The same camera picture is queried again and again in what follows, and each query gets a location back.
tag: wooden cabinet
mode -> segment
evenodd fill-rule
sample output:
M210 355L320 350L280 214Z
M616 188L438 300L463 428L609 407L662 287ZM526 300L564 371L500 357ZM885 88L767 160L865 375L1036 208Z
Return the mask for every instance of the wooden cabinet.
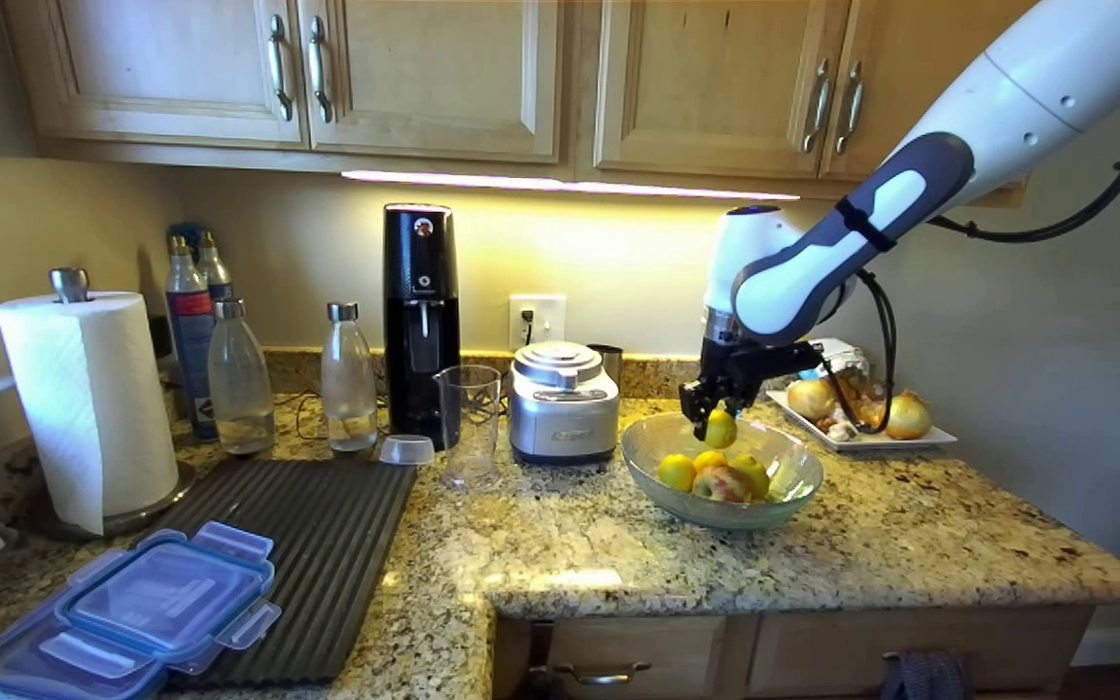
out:
M5 0L41 136L561 160L557 0Z
M500 618L495 698L512 698L530 655L564 698L852 700L877 698L905 655L963 660L977 700L1062 694L1089 608L822 612L737 618Z
M601 0L599 171L859 179L1029 0Z

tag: white plate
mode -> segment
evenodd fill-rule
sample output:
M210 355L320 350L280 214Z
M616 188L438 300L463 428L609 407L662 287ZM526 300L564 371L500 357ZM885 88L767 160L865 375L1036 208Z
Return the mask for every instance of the white plate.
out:
M855 437L855 441L832 441L811 421L788 407L787 392L767 392L788 421L798 421L807 437L830 442L832 451L914 451L914 447L945 447L958 442L953 432L940 432L937 424L923 441L892 441L892 437Z

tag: paper towel roll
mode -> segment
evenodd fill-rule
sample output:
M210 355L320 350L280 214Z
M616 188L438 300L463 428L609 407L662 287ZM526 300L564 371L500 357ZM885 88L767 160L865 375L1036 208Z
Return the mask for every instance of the paper towel roll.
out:
M101 537L104 517L154 506L177 486L140 294L8 300L0 331L53 512L66 524Z

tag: glass bowl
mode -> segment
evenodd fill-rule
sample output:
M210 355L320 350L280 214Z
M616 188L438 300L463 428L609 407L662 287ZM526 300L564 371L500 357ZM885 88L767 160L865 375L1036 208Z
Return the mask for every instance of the glass bowl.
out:
M811 451L763 424L737 418L737 441L735 447L752 447L758 467L769 477L769 497L753 500L708 500L687 491L674 491L657 477L657 464L674 451L680 455L701 455L702 442L691 437L691 424L683 418L644 418L632 421L621 437L621 460L639 484L639 491L666 512L680 523L695 523L708 529L744 529L744 534L763 534L763 529L783 529L788 524L807 497L826 486L826 467L811 460Z

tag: electrical outlet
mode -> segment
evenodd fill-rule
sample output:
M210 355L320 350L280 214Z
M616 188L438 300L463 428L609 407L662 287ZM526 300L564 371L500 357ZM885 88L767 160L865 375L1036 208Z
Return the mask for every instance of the electrical outlet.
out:
M511 294L511 350L564 337L564 294Z

